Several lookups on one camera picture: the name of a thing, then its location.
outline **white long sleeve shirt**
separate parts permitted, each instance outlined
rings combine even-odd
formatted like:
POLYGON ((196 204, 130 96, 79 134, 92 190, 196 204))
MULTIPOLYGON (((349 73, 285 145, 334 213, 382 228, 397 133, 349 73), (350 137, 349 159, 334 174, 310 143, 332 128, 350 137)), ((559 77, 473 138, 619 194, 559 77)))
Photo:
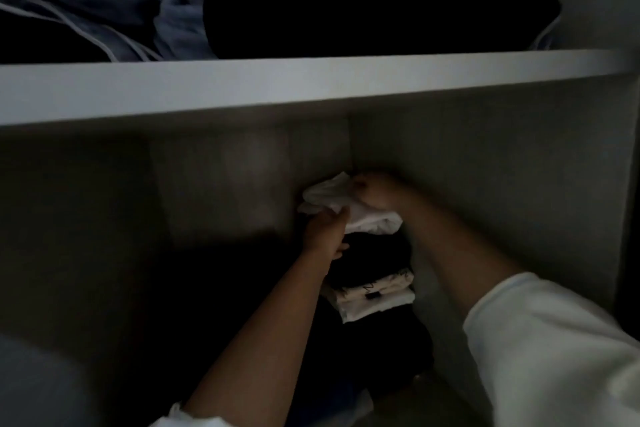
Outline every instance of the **white long sleeve shirt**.
MULTIPOLYGON (((464 323, 497 427, 640 426, 640 343, 594 303, 532 273, 464 323)), ((173 409, 154 427, 223 427, 173 409)))

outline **forearm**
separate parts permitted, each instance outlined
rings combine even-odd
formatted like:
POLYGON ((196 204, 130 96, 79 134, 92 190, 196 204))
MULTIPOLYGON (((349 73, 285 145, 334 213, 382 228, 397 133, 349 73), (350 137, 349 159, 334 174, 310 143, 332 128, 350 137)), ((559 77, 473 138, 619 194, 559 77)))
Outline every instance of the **forearm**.
POLYGON ((409 230, 430 253, 438 278, 463 314, 494 286, 522 272, 453 213, 419 192, 406 188, 395 204, 409 230))
POLYGON ((184 407, 237 427, 284 424, 331 257, 303 252, 229 343, 184 407))

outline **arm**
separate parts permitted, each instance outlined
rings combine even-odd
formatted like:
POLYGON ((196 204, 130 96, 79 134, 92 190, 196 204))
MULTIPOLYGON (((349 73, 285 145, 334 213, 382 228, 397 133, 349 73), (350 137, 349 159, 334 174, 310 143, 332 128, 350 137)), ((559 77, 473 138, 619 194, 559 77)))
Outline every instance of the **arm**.
POLYGON ((386 174, 354 179, 361 201, 396 211, 433 258, 433 267, 463 314, 494 286, 523 270, 453 213, 386 174))
POLYGON ((187 414, 237 427, 284 425, 320 286, 344 249, 348 219, 345 208, 309 222, 300 257, 204 376, 184 406, 187 414))

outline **hand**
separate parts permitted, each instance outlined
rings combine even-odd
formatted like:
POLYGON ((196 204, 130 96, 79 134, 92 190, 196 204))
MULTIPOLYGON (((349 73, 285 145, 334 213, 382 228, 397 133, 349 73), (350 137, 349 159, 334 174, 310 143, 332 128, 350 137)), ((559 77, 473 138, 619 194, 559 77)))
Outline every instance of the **hand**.
POLYGON ((350 215, 348 206, 342 208, 340 213, 334 213, 325 208, 316 214, 305 230, 303 249, 321 253, 329 261, 339 259, 342 251, 349 247, 346 243, 342 243, 342 239, 350 215))
POLYGON ((397 211, 399 202, 409 190, 400 181, 384 172, 364 172, 353 178, 355 194, 372 208, 397 211))

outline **white shelf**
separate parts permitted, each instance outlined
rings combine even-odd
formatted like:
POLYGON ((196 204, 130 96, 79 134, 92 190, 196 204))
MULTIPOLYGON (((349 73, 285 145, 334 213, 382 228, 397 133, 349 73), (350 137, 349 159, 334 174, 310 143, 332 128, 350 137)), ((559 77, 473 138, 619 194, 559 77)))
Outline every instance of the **white shelf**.
POLYGON ((580 50, 0 67, 0 126, 408 94, 640 71, 580 50))

